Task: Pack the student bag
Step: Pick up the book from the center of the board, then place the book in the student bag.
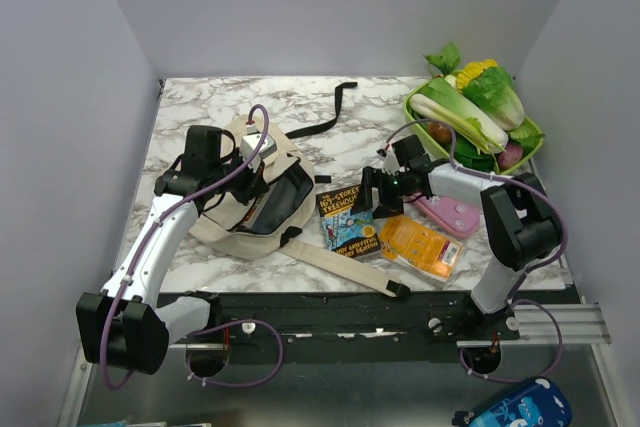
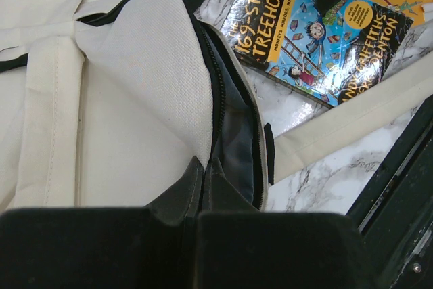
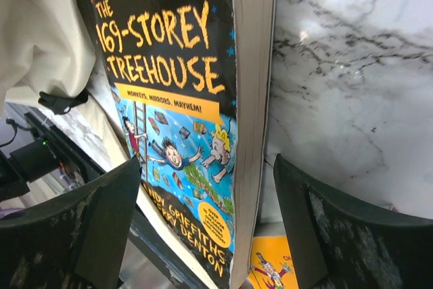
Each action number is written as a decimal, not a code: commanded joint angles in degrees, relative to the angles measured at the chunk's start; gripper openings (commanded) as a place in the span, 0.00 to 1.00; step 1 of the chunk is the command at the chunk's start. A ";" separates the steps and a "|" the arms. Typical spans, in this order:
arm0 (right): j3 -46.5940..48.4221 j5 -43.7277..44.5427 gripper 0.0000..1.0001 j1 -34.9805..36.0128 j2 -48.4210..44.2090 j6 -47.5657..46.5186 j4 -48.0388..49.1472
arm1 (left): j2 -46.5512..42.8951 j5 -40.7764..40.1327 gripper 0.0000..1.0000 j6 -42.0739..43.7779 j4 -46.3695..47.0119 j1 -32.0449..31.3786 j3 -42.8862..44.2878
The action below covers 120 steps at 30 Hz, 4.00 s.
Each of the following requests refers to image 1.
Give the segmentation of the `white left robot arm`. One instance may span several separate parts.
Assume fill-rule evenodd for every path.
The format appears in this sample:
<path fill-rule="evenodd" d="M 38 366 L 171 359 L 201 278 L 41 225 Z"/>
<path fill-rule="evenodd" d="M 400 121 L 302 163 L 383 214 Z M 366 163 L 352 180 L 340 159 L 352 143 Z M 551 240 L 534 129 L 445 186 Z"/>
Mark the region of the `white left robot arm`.
<path fill-rule="evenodd" d="M 183 239 L 220 194 L 252 200 L 265 189 L 264 157 L 276 150 L 268 126 L 250 123 L 233 140 L 230 131 L 194 125 L 185 149 L 156 181 L 144 226 L 125 260 L 99 293 L 83 294 L 76 318 L 87 361 L 106 375 L 115 367 L 152 375 L 168 348 L 192 336 L 214 340 L 222 327 L 218 299 L 187 292 L 159 306 L 165 275 Z M 229 153 L 222 143 L 232 140 Z"/>

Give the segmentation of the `yellow orange paperback book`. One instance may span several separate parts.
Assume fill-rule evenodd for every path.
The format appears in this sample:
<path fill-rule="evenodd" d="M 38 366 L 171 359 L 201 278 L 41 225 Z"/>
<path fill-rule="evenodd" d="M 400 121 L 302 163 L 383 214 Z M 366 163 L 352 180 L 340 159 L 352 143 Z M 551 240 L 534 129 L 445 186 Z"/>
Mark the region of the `yellow orange paperback book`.
<path fill-rule="evenodd" d="M 387 219 L 379 230 L 382 257 L 436 289 L 451 279 L 463 247 L 405 215 Z"/>

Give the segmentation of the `78-Storey Treehouse book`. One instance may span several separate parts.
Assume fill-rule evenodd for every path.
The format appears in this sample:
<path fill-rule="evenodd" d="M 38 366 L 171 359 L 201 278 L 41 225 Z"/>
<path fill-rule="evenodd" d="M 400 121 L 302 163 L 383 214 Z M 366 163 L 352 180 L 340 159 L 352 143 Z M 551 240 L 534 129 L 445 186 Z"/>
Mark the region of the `78-Storey Treehouse book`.
<path fill-rule="evenodd" d="M 243 218 L 243 222 L 247 222 L 249 221 L 249 219 L 252 217 L 252 215 L 255 213 L 257 207 L 259 206 L 259 199 L 257 199 L 253 205 L 251 206 L 251 208 L 247 211 L 245 217 Z"/>

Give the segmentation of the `169-Storey Treehouse book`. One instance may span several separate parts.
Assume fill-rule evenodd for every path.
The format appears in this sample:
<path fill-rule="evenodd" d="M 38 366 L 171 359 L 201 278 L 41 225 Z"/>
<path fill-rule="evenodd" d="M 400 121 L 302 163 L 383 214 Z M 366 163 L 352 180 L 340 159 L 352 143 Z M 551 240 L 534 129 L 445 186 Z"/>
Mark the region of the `169-Storey Treehouse book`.
<path fill-rule="evenodd" d="M 359 186 L 349 186 L 316 195 L 322 232 L 327 248 L 353 259 L 379 254 L 382 244 L 371 211 L 352 213 Z"/>

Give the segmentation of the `cream canvas backpack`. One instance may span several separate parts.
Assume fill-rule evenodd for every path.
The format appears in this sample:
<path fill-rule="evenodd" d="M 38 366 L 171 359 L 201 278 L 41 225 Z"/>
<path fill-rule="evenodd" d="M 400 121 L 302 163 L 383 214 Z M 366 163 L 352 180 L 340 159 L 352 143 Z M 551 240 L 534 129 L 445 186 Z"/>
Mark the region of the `cream canvas backpack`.
<path fill-rule="evenodd" d="M 324 133 L 336 122 L 331 119 L 284 133 L 273 122 L 243 115 L 221 128 L 239 139 L 251 124 L 255 124 L 260 132 L 275 140 L 277 151 L 266 159 L 268 191 L 248 205 L 241 205 L 232 196 L 227 196 L 220 206 L 199 214 L 190 232 L 215 250 L 233 257 L 255 260 L 280 252 L 386 296 L 406 298 L 410 289 L 397 278 L 299 238 L 316 211 L 315 187 L 322 179 L 315 175 L 311 162 L 294 142 L 298 138 Z M 259 206 L 255 213 L 249 221 L 243 222 L 257 199 Z"/>

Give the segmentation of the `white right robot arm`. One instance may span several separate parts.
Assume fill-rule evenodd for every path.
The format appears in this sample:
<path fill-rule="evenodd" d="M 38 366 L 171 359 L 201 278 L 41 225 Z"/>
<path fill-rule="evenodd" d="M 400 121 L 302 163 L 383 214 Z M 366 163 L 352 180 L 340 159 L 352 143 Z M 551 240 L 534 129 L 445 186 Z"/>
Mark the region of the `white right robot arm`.
<path fill-rule="evenodd" d="M 483 212 L 492 258 L 472 289 L 474 305 L 460 314 L 460 326 L 480 339 L 496 327 L 503 310 L 533 270 L 553 263 L 568 236 L 560 214 L 539 179 L 530 173 L 500 176 L 433 160 L 415 135 L 381 149 L 380 168 L 365 167 L 351 212 L 375 219 L 404 213 L 410 197 L 449 197 Z"/>

